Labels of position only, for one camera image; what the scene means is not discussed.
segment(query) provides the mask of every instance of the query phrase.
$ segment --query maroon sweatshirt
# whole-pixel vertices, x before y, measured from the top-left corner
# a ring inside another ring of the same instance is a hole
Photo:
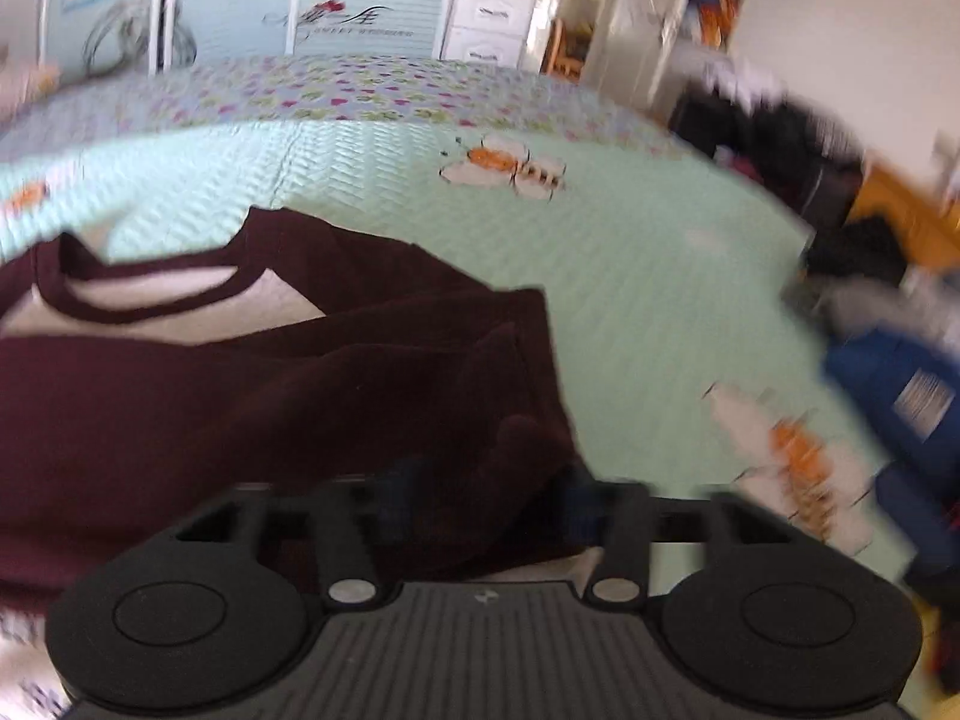
[[[258,209],[219,250],[107,266],[64,235],[0,269],[0,604],[42,608],[231,485],[410,458],[415,539],[378,553],[388,578],[456,575],[498,541],[541,557],[502,538],[575,461],[538,290]]]

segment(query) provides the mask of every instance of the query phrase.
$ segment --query floral blanket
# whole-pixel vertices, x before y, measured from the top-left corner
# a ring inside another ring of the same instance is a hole
[[[544,132],[656,146],[637,114],[560,79],[387,56],[257,57],[91,81],[0,130],[0,162],[123,135],[250,119],[366,119]]]

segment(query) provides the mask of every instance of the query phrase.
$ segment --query white dresser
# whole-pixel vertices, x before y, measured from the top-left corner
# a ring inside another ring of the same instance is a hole
[[[523,55],[534,0],[453,0],[443,59],[515,68]]]

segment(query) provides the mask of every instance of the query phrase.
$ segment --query drawer label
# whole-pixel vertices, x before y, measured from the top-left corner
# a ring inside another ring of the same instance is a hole
[[[483,5],[480,5],[480,6],[477,8],[477,12],[478,12],[480,15],[482,15],[482,16],[486,16],[488,19],[508,19],[508,18],[510,18],[510,12],[507,11],[507,10],[493,10],[492,8],[488,8],[488,7],[483,6]]]

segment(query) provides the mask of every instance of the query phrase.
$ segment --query pillow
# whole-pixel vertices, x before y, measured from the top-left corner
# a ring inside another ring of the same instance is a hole
[[[0,122],[8,122],[25,105],[46,97],[59,85],[59,70],[49,65],[0,68]]]

